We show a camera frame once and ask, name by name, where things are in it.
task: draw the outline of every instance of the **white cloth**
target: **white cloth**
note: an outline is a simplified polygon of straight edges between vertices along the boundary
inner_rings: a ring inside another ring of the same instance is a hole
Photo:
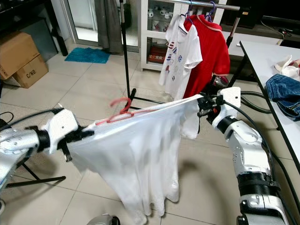
[[[196,138],[199,97],[149,107],[143,110],[156,111],[137,113],[129,119],[91,124],[85,130],[94,130],[95,135],[68,144],[72,162],[80,170],[89,167],[99,173],[136,224],[147,222],[151,203],[163,216],[165,198],[179,199],[180,134]]]
[[[174,100],[183,98],[192,68],[202,61],[197,29],[192,25],[187,31],[184,21],[183,16],[175,15],[165,33],[169,46],[159,78]]]
[[[299,77],[299,65],[294,66],[290,64],[292,64],[292,56],[289,55],[287,56],[283,61],[277,63],[275,65],[275,69],[279,71],[280,74],[288,76],[296,81],[300,81],[300,77]]]

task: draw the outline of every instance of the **curtain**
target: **curtain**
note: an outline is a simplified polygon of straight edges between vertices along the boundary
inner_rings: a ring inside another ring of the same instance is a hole
[[[121,25],[116,0],[95,0],[98,45],[109,53],[123,52]]]

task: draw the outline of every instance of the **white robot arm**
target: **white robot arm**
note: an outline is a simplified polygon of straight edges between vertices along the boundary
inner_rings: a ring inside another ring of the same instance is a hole
[[[241,216],[238,225],[288,225],[285,211],[272,180],[268,156],[262,148],[262,137],[245,122],[236,119],[237,111],[224,101],[240,107],[240,88],[223,89],[217,97],[198,99],[199,116],[208,115],[208,122],[219,129],[232,150],[232,161],[240,190]],[[62,149],[66,161],[72,160],[67,143],[79,141],[93,132],[83,132],[74,114],[62,109],[41,129],[12,128],[0,132],[0,193],[14,172],[17,163],[41,151],[53,153]],[[88,225],[118,224],[109,215],[95,218]]]

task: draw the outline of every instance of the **blue bath mat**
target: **blue bath mat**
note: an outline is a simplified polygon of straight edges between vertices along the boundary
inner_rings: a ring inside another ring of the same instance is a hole
[[[106,53],[100,49],[75,48],[66,57],[65,61],[106,63],[108,61],[109,56],[109,53]]]

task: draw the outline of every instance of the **blue jeans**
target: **blue jeans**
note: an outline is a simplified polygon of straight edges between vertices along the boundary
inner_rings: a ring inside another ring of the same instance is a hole
[[[277,102],[281,111],[300,120],[300,82],[288,76],[276,74],[266,83],[269,98]]]

